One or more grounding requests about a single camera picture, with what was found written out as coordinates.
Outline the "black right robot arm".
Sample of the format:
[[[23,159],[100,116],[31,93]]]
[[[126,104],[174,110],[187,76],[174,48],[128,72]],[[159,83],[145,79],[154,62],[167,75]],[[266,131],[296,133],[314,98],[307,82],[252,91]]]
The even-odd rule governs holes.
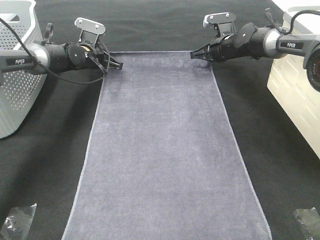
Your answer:
[[[303,57],[309,84],[320,90],[320,36],[318,34],[284,34],[271,27],[245,24],[237,33],[212,40],[206,47],[211,62],[252,57],[280,59],[285,55]]]

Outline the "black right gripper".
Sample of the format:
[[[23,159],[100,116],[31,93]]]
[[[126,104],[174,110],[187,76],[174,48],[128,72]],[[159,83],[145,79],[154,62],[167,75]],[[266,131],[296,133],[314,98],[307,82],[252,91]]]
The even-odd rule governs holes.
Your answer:
[[[209,44],[191,51],[191,59],[211,60],[212,62],[224,62],[237,57],[237,49],[233,40],[235,35],[227,35],[213,39]]]

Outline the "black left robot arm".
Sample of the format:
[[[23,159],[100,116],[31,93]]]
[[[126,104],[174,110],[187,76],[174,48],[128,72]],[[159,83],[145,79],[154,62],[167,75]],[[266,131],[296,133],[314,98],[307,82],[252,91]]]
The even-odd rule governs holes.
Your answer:
[[[0,80],[5,73],[24,71],[31,75],[51,75],[65,82],[72,80],[59,76],[60,73],[77,70],[100,70],[102,77],[88,81],[92,84],[102,80],[110,69],[121,70],[123,63],[118,62],[107,47],[100,41],[79,44],[53,44],[39,41],[27,45],[18,50],[2,49],[0,51]]]

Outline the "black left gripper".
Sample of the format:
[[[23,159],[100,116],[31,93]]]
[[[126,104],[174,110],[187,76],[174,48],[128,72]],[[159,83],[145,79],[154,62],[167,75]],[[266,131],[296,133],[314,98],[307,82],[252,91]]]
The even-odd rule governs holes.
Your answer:
[[[123,63],[108,54],[107,47],[98,42],[95,47],[89,43],[76,44],[77,56],[74,60],[76,69],[116,69],[121,70]]]

